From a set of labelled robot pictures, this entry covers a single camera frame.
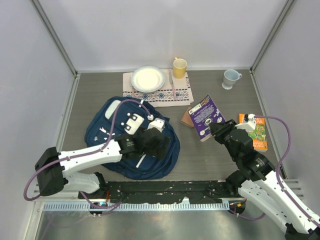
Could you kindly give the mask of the orange treehouse paperback book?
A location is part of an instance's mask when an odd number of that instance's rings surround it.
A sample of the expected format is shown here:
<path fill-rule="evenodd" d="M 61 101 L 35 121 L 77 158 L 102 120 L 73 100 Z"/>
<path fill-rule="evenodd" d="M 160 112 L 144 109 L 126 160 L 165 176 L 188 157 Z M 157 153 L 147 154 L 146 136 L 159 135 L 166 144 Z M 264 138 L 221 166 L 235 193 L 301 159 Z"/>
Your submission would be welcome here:
<path fill-rule="evenodd" d="M 257 118 L 256 127 L 254 131 L 247 132 L 249 137 L 253 140 L 253 147 L 259 152 L 266 152 L 268 150 L 267 135 L 266 135 L 266 125 L 263 118 Z"/>

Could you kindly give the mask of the purple paperback book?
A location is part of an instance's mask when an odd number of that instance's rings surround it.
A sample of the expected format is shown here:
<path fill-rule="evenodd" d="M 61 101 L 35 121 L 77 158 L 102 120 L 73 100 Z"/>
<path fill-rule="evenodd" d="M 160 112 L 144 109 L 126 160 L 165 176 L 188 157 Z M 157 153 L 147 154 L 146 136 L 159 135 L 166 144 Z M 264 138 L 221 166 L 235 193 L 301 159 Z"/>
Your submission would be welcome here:
<path fill-rule="evenodd" d="M 212 136 L 210 124 L 220 124 L 226 121 L 209 95 L 187 112 L 201 142 L 205 142 Z"/>

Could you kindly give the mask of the navy blue student backpack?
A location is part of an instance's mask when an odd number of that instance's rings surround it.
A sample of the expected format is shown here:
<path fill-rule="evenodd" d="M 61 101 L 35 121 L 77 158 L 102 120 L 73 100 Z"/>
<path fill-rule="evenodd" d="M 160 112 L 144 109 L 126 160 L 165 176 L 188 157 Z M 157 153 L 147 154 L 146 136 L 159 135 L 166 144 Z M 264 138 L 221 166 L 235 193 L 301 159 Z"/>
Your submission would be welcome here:
<path fill-rule="evenodd" d="M 141 104 L 138 105 L 131 100 L 135 100 Z M 169 123 L 170 119 L 163 116 L 147 101 L 138 98 L 133 99 L 130 96 L 115 96 L 107 100 L 86 129 L 84 136 L 86 146 L 93 147 L 104 144 L 107 141 L 115 109 L 122 101 L 125 101 L 125 103 L 121 104 L 116 114 L 112 131 L 113 135 L 118 136 L 125 133 L 126 122 L 132 118 L 133 114 L 144 118 L 140 127 L 146 129 L 149 121 L 147 119 L 148 113 L 143 108 L 145 106 L 155 119 L 159 118 L 164 121 L 164 129 L 162 131 L 164 140 L 159 143 L 155 151 L 149 151 L 142 156 L 132 159 L 104 163 L 103 166 L 133 180 L 152 180 L 165 177 L 177 163 L 181 149 L 180 141 L 174 128 Z"/>

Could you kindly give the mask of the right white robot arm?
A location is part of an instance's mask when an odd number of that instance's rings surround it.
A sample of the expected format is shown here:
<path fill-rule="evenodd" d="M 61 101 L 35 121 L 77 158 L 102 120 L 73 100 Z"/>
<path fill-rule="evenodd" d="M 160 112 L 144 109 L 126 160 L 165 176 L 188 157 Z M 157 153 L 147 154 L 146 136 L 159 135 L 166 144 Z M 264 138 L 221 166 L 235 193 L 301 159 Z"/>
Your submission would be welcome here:
<path fill-rule="evenodd" d="M 318 240 L 320 217 L 288 187 L 275 166 L 253 146 L 247 127 L 234 120 L 211 123 L 211 134 L 237 166 L 226 178 L 226 193 L 252 202 L 284 232 L 287 240 Z"/>

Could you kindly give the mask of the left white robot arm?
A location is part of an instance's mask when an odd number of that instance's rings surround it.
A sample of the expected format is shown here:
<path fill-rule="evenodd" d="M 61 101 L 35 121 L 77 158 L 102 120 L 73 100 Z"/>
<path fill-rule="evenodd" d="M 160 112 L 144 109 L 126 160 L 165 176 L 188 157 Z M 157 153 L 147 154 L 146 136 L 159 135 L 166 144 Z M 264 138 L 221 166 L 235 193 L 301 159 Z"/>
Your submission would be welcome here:
<path fill-rule="evenodd" d="M 158 129 L 141 128 L 135 135 L 120 134 L 107 143 L 79 150 L 57 152 L 55 147 L 48 148 L 35 165 L 39 194 L 47 197 L 62 190 L 79 191 L 100 200 L 107 192 L 103 176 L 82 170 L 143 155 L 163 159 L 169 142 Z"/>

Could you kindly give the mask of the brown leather wallet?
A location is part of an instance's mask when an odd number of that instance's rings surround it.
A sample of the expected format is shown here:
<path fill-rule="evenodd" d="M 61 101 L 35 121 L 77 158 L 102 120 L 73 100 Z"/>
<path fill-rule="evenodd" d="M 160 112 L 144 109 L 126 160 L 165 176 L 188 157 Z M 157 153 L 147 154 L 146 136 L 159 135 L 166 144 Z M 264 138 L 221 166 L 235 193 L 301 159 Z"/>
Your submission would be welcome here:
<path fill-rule="evenodd" d="M 183 125 L 185 125 L 185 126 L 187 126 L 187 127 L 189 127 L 189 128 L 193 128 L 193 127 L 194 127 L 194 124 L 193 124 L 193 122 L 192 122 L 192 120 L 191 120 L 191 117 L 190 117 L 190 115 L 189 115 L 189 110 L 190 110 L 190 109 L 191 109 L 191 107 L 188 107 L 188 108 L 187 108 L 187 110 L 186 110 L 185 113 L 183 114 L 180 122 L 181 122 Z"/>

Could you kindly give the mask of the patterned cloth placemat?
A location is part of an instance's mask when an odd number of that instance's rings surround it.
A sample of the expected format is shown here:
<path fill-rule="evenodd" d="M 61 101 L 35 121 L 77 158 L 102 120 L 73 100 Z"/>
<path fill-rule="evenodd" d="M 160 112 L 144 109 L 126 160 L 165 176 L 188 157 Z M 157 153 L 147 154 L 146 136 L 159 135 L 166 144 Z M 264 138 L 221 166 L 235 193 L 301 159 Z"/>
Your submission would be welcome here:
<path fill-rule="evenodd" d="M 171 73 L 173 87 L 169 81 L 169 72 L 171 69 L 162 69 L 166 80 L 164 85 L 155 92 L 140 92 L 131 85 L 131 76 L 133 72 L 127 72 L 122 75 L 122 96 L 133 97 L 149 102 L 153 107 L 172 107 L 172 106 L 189 106 L 194 102 L 190 80 L 186 72 L 183 78 L 175 78 Z"/>

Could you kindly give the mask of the light blue footed cup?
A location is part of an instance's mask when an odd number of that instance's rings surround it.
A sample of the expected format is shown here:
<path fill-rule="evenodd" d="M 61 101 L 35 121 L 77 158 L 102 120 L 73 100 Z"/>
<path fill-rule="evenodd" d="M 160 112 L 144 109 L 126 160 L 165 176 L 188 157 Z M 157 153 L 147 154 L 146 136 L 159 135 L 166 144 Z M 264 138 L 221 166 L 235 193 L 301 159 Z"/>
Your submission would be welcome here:
<path fill-rule="evenodd" d="M 223 74 L 223 82 L 221 85 L 225 90 L 231 90 L 235 83 L 242 78 L 242 76 L 243 75 L 237 70 L 228 69 Z"/>

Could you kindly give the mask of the white paper plate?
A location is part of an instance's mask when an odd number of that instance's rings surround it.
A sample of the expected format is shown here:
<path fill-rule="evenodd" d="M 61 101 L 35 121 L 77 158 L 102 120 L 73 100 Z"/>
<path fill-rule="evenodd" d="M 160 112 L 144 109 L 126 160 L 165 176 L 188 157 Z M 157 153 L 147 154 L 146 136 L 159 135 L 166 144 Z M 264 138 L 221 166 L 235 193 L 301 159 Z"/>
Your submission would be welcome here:
<path fill-rule="evenodd" d="M 140 67 L 130 77 L 133 88 L 142 93 L 153 93 L 159 90 L 165 84 L 165 81 L 165 73 L 154 66 Z"/>

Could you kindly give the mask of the yellow ceramic mug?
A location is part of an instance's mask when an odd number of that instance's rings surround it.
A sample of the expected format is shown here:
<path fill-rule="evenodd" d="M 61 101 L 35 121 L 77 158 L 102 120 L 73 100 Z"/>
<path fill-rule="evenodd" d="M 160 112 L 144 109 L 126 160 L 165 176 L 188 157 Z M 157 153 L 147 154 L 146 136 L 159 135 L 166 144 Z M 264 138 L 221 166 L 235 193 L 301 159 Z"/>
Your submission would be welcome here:
<path fill-rule="evenodd" d="M 173 61 L 173 75 L 176 79 L 184 77 L 187 69 L 187 61 L 183 58 L 175 57 Z"/>

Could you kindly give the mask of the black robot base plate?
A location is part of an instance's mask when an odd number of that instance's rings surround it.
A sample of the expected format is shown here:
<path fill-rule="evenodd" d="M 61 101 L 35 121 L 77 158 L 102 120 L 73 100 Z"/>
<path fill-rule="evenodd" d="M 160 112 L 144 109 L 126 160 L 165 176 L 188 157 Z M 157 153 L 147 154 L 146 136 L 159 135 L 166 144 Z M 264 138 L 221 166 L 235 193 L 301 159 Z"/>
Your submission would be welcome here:
<path fill-rule="evenodd" d="M 224 181 L 109 181 L 94 193 L 90 200 L 109 200 L 124 204 L 180 204 L 188 198 L 191 204 L 221 203 L 223 199 L 242 200 Z"/>

